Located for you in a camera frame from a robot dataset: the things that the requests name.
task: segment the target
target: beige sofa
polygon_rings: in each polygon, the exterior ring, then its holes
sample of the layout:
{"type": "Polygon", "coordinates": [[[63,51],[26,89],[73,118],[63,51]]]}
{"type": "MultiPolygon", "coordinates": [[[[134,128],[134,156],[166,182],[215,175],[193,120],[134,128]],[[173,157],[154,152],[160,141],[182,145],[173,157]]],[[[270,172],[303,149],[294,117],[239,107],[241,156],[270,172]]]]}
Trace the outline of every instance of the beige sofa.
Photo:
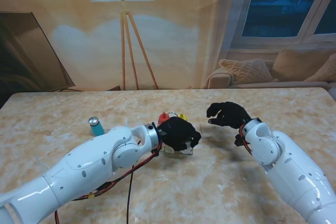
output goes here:
{"type": "Polygon", "coordinates": [[[336,49],[326,50],[283,50],[273,66],[268,66],[278,82],[247,83],[231,85],[231,76],[223,69],[217,69],[208,80],[209,89],[259,89],[259,88],[308,88],[320,87],[327,90],[336,100],[336,82],[304,81],[314,75],[336,49]]]}

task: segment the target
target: window pane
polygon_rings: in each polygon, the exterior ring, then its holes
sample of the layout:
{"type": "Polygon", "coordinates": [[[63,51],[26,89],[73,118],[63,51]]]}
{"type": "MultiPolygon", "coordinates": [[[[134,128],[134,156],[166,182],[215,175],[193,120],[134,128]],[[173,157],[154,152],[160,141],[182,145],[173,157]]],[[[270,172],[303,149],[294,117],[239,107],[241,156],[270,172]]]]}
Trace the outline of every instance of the window pane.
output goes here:
{"type": "Polygon", "coordinates": [[[336,0],[330,1],[315,34],[336,34],[336,0]]]}
{"type": "Polygon", "coordinates": [[[251,0],[243,37],[295,37],[314,0],[251,0]]]}

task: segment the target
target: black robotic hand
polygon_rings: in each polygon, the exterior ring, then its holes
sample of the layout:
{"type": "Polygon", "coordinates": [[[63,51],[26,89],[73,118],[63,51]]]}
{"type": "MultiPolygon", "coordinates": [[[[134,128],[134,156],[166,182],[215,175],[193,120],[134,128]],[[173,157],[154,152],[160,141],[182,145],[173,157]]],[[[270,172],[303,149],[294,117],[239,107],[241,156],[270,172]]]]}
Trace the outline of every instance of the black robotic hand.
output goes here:
{"type": "Polygon", "coordinates": [[[161,135],[162,142],[173,148],[175,151],[187,149],[186,142],[195,147],[201,139],[201,134],[194,126],[177,116],[169,118],[157,127],[161,135]]]}
{"type": "Polygon", "coordinates": [[[213,103],[206,111],[206,116],[216,116],[208,120],[209,124],[219,126],[230,126],[234,129],[240,128],[244,123],[251,121],[251,117],[246,110],[234,102],[213,103]]]}

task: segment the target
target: wooden lamp leg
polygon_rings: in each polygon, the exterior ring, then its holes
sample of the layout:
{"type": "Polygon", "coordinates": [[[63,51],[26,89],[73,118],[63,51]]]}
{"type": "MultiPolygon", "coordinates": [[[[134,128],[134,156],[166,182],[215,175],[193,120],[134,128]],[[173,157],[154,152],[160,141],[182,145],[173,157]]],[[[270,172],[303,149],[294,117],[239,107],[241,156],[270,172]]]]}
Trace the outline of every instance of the wooden lamp leg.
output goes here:
{"type": "Polygon", "coordinates": [[[124,34],[124,17],[120,13],[120,29],[121,29],[121,60],[122,60],[122,90],[126,89],[125,80],[125,34],[124,34]]]}
{"type": "Polygon", "coordinates": [[[126,35],[127,35],[127,41],[128,41],[128,47],[130,49],[130,56],[131,56],[131,62],[132,62],[132,68],[133,68],[133,74],[134,74],[134,79],[135,79],[135,85],[136,85],[136,90],[139,90],[139,84],[138,84],[138,78],[137,78],[137,71],[135,70],[135,64],[134,64],[134,58],[133,58],[133,51],[132,51],[132,44],[131,44],[131,36],[130,36],[130,31],[128,29],[128,22],[126,18],[126,13],[122,12],[124,24],[125,24],[125,29],[126,29],[126,35]]]}
{"type": "Polygon", "coordinates": [[[132,27],[133,27],[133,30],[135,32],[135,35],[136,35],[136,38],[138,39],[138,42],[139,42],[139,45],[140,45],[140,48],[141,48],[141,51],[142,51],[142,54],[145,58],[145,61],[146,61],[146,64],[147,64],[147,67],[149,69],[149,72],[151,73],[151,76],[152,76],[152,79],[153,79],[153,82],[154,82],[154,86],[155,86],[155,89],[159,89],[157,83],[156,83],[156,80],[155,80],[155,76],[154,76],[154,73],[153,73],[153,70],[151,68],[151,65],[149,64],[149,61],[148,61],[148,58],[147,58],[147,54],[146,54],[146,51],[145,51],[145,48],[143,47],[143,44],[142,44],[142,41],[141,41],[141,38],[140,38],[140,34],[138,32],[138,29],[135,25],[135,22],[134,22],[134,19],[133,19],[133,15],[131,14],[131,12],[127,12],[128,14],[128,17],[130,18],[130,22],[132,24],[132,27]]]}

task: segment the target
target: marble table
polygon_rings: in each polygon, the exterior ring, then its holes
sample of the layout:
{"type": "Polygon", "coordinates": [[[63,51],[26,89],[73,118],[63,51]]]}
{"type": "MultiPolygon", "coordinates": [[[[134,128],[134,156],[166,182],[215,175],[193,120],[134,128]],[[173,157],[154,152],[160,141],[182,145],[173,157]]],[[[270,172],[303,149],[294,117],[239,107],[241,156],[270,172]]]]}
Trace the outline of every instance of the marble table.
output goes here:
{"type": "MultiPolygon", "coordinates": [[[[237,131],[207,124],[206,109],[222,101],[286,132],[336,189],[336,103],[321,88],[292,88],[16,94],[0,110],[0,192],[39,176],[92,138],[91,116],[109,130],[174,111],[188,116],[202,140],[193,156],[160,155],[134,173],[130,223],[305,223],[234,145],[237,131]]],[[[129,177],[100,197],[70,202],[59,209],[60,222],[125,223],[128,188],[129,177]]]]}

